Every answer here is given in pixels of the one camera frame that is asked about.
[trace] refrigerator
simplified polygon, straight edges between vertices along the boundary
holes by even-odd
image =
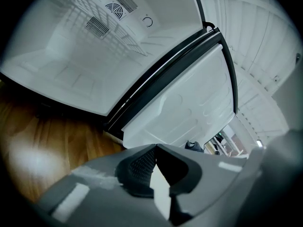
[[[229,48],[200,0],[35,0],[0,73],[95,115],[126,148],[203,145],[237,113]]]

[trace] ceiling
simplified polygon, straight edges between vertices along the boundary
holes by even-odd
[[[201,0],[206,21],[217,26],[232,55],[241,121],[267,144],[289,127],[272,95],[295,69],[302,42],[276,0]]]

